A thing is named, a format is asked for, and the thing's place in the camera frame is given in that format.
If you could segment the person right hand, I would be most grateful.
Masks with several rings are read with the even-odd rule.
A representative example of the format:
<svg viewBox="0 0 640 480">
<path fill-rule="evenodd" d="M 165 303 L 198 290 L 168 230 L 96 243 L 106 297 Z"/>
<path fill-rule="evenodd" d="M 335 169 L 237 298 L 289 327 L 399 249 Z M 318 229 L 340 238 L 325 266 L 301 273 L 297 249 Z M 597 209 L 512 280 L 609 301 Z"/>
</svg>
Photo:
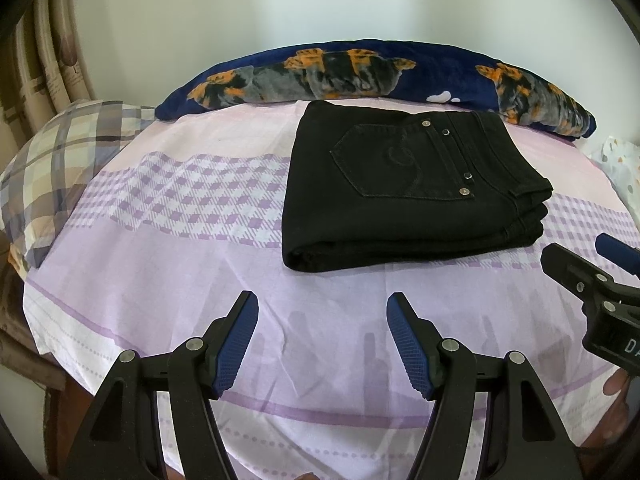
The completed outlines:
<svg viewBox="0 0 640 480">
<path fill-rule="evenodd" d="M 601 436 L 605 441 L 617 438 L 628 425 L 629 408 L 626 396 L 630 383 L 629 374 L 620 368 L 603 385 L 603 394 L 615 398 L 601 420 Z"/>
</svg>

